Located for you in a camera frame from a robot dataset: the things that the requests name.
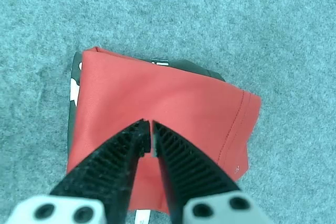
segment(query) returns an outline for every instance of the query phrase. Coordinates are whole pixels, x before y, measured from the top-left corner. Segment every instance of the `red shirt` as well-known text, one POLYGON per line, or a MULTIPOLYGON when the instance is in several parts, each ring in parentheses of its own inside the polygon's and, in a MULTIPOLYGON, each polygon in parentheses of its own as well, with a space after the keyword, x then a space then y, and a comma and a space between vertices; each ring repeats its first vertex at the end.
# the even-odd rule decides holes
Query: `red shirt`
MULTIPOLYGON (((68 172, 139 119, 156 120, 191 141, 232 179, 248 169, 247 140, 260 97, 229 83, 92 48, 82 54, 68 172)), ((131 210, 168 212, 158 160, 139 160, 131 210)))

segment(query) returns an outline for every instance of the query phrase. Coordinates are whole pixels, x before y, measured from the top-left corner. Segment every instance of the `red cloth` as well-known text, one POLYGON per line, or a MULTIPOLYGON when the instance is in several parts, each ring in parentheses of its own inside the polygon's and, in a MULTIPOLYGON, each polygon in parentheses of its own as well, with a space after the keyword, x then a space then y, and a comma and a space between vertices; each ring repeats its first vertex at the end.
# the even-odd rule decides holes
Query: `red cloth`
MULTIPOLYGON (((260 103, 217 79, 92 48, 82 54, 68 172, 105 140, 145 119, 178 132, 237 180, 248 169, 246 143, 260 103)), ((139 160, 129 208, 169 212, 152 154, 139 160)))

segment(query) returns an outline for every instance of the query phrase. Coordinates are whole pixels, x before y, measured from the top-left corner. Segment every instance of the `blue-gray carpet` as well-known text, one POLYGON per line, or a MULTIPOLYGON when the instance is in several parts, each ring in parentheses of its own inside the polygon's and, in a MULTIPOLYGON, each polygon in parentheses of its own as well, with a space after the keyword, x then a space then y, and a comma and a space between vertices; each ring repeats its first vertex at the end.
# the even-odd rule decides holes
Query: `blue-gray carpet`
POLYGON ((275 223, 335 223, 336 0, 0 1, 1 223, 64 175, 71 61, 92 46, 260 95, 240 187, 275 223))

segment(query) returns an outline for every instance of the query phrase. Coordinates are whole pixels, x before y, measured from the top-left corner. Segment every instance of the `folded cloth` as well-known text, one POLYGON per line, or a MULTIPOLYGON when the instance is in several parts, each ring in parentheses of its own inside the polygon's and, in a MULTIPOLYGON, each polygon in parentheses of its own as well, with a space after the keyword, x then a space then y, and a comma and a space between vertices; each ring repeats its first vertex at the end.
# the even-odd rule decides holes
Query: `folded cloth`
MULTIPOLYGON (((158 121, 191 141, 232 179, 248 169, 247 140, 260 97, 224 81, 109 52, 82 54, 70 172, 105 140, 139 119, 158 121)), ((157 158, 138 163, 130 210, 168 207, 157 158)))

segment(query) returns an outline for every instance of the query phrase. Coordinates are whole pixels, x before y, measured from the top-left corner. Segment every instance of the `white label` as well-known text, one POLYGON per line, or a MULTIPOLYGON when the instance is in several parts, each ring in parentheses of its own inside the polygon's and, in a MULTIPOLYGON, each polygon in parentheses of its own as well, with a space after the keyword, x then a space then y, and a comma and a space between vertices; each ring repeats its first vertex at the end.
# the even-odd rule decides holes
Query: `white label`
POLYGON ((151 211, 149 209, 137 210, 135 212, 134 224, 148 224, 151 211))

